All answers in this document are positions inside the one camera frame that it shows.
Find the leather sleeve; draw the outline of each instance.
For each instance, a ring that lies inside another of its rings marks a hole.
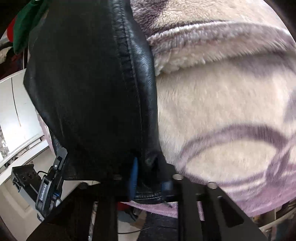
[[[127,178],[136,156],[142,181],[157,182],[154,62],[128,0],[53,0],[24,85],[68,151],[66,180]]]

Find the screw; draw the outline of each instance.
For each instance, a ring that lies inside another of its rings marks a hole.
[[[23,174],[21,174],[21,178],[24,180],[24,181],[26,181],[27,179],[24,177],[24,175]]]
[[[82,182],[82,183],[80,183],[79,185],[78,185],[78,187],[79,187],[79,189],[87,189],[87,187],[88,187],[89,185],[87,184],[87,183],[85,183],[85,182]]]
[[[174,174],[173,175],[173,179],[175,179],[175,180],[182,180],[184,177],[183,177],[183,175],[181,175],[181,174]]]
[[[217,183],[215,183],[215,182],[210,182],[207,184],[207,186],[210,189],[216,189],[218,187]]]

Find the metal bolt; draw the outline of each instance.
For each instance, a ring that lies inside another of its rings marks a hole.
[[[182,180],[184,177],[183,177],[183,175],[181,175],[181,174],[174,174],[173,175],[173,179],[175,179],[175,180]]]
[[[79,183],[79,185],[78,185],[79,189],[82,189],[82,190],[87,189],[88,186],[89,185],[86,182]]]
[[[210,182],[207,184],[207,186],[210,189],[216,189],[218,187],[217,183],[215,183],[215,182]]]

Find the black metal frame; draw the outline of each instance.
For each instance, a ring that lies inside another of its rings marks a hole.
[[[45,175],[42,180],[36,175],[33,164],[12,169],[13,183],[19,191],[23,189],[30,196],[36,204],[36,210],[44,218],[56,207],[55,202],[61,194],[63,183],[61,176],[65,157],[66,152],[63,148],[61,152],[58,152],[49,174]],[[208,183],[207,185],[192,183],[183,175],[176,174],[174,166],[170,164],[166,164],[166,170],[171,180],[166,185],[169,188],[162,191],[163,201],[178,202],[179,241],[267,240],[256,224],[216,183]],[[93,189],[90,187],[88,191],[96,192],[101,197],[110,197],[114,200],[114,205],[116,202],[127,201],[127,197],[122,195],[122,183],[117,185],[116,182],[101,183]],[[202,204],[204,225],[200,221],[197,201]]]

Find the white shelf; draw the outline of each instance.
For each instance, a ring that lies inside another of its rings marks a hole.
[[[40,154],[42,151],[47,149],[48,143],[46,140],[41,141],[36,146],[29,149],[23,155],[21,155],[18,159],[16,159],[8,168],[0,174],[0,185],[4,183],[11,176],[11,171],[13,167],[18,167],[25,165],[27,162],[32,160],[35,156]]]
[[[25,143],[23,143],[21,146],[19,146],[17,149],[9,153],[5,158],[2,158],[0,155],[0,168],[7,163],[12,157],[14,157],[16,154],[18,154],[22,149],[24,149],[27,146],[30,146],[30,144],[34,143],[37,139],[43,136],[43,133],[39,133],[32,137],[31,139],[27,140]]]

